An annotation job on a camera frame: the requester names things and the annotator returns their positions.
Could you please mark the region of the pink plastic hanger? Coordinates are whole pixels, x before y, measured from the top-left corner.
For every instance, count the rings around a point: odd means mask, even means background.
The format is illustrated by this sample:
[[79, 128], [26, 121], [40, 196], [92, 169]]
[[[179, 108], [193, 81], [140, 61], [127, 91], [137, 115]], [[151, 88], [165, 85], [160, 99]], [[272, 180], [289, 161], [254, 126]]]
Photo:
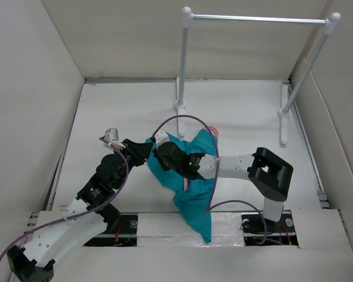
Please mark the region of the pink plastic hanger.
[[[209, 130], [212, 132], [212, 134], [215, 136], [215, 137], [218, 137], [218, 131], [215, 127], [213, 126], [209, 126], [208, 127]], [[189, 180], [184, 178], [184, 190], [187, 190], [188, 189], [188, 186], [189, 186]]]

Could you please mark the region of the teal t shirt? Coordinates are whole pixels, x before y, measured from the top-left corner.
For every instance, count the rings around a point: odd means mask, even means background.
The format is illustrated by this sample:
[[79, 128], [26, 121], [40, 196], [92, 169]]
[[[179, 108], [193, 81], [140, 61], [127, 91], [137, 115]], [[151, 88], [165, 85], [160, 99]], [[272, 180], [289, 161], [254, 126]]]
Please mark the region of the teal t shirt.
[[[169, 135], [169, 138], [185, 153], [216, 154], [214, 142], [218, 139], [212, 139], [206, 129], [201, 129], [190, 142], [179, 140], [173, 135]], [[185, 188], [185, 179], [173, 170], [163, 171], [153, 155], [150, 155], [147, 164], [160, 184], [175, 193], [174, 205], [182, 218], [195, 232], [201, 235], [206, 244], [209, 244], [211, 242], [212, 220], [210, 212], [206, 213], [205, 211], [212, 194], [214, 179], [190, 180], [188, 187]]]

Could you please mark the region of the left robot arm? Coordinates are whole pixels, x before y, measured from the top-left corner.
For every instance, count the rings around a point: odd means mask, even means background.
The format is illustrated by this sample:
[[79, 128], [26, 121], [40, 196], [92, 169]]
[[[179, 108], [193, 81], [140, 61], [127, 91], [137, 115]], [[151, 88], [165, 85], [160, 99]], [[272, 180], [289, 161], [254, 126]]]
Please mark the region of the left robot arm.
[[153, 144], [128, 139], [123, 147], [106, 155], [87, 184], [62, 212], [62, 217], [45, 224], [44, 232], [22, 247], [13, 245], [6, 251], [11, 271], [19, 281], [50, 281], [65, 256], [98, 234], [115, 232], [121, 220], [112, 201], [124, 187], [133, 167], [143, 165]]

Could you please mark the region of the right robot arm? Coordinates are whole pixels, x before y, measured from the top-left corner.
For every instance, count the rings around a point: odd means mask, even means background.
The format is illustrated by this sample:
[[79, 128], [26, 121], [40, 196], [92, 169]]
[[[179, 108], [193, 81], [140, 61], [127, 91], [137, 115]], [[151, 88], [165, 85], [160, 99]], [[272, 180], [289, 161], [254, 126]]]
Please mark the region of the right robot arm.
[[243, 156], [216, 157], [205, 153], [186, 153], [169, 141], [156, 147], [154, 156], [164, 171], [173, 170], [188, 180], [215, 177], [252, 182], [264, 197], [260, 224], [273, 231], [281, 225], [294, 168], [265, 147]]

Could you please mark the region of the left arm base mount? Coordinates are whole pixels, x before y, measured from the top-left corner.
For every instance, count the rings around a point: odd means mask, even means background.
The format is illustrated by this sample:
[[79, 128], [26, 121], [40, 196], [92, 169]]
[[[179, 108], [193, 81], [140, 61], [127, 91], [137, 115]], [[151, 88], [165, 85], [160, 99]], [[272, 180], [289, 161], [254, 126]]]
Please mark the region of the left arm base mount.
[[121, 213], [109, 204], [99, 214], [108, 220], [106, 230], [87, 241], [85, 247], [137, 246], [138, 213]]

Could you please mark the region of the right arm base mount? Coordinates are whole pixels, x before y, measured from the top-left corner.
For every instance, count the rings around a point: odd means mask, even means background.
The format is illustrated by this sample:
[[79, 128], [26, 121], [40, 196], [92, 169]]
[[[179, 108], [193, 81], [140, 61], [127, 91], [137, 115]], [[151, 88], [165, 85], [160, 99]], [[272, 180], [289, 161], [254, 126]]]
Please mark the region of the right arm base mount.
[[267, 225], [267, 237], [264, 243], [264, 224], [258, 213], [242, 213], [240, 229], [244, 234], [246, 246], [297, 246], [297, 232], [290, 211], [283, 212], [278, 222], [265, 220]]

